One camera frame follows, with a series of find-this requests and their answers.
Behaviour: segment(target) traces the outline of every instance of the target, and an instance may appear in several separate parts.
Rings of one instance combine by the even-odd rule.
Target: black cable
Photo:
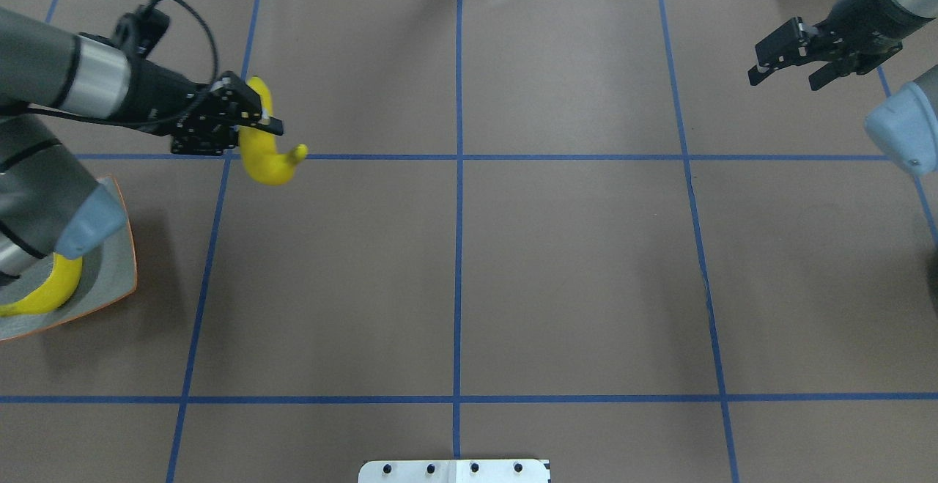
[[[144,8],[144,11],[141,15],[148,16],[155,6],[160,4],[162,1],[166,0],[150,0],[147,3],[147,6]],[[81,115],[72,115],[71,113],[66,113],[64,111],[56,111],[53,109],[42,109],[42,108],[27,108],[24,110],[24,113],[31,113],[33,115],[46,115],[50,117],[57,117],[60,119],[67,120],[77,120],[77,122],[87,122],[92,123],[92,125],[113,125],[113,126],[124,126],[124,127],[138,127],[145,125],[160,125],[165,122],[173,122],[174,120],[179,120],[183,118],[188,113],[191,113],[195,108],[198,108],[200,103],[205,100],[205,97],[208,96],[209,89],[212,89],[212,84],[215,83],[215,78],[218,77],[218,48],[215,46],[215,37],[212,35],[212,29],[208,28],[208,24],[205,23],[205,19],[199,15],[198,12],[195,12],[195,9],[188,5],[184,0],[170,0],[177,3],[179,6],[188,11],[192,15],[192,18],[195,18],[199,25],[202,27],[202,30],[205,31],[205,36],[208,38],[209,48],[212,50],[212,78],[208,80],[208,83],[205,84],[203,89],[200,89],[196,95],[192,98],[192,103],[186,106],[185,109],[179,111],[177,114],[171,117],[164,117],[162,119],[147,120],[146,122],[114,122],[113,120],[107,119],[96,119],[92,117],[83,117]]]

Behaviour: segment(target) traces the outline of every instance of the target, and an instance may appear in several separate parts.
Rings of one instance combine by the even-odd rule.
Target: metal bracket
[[[358,483],[550,483],[549,460],[367,462]]]

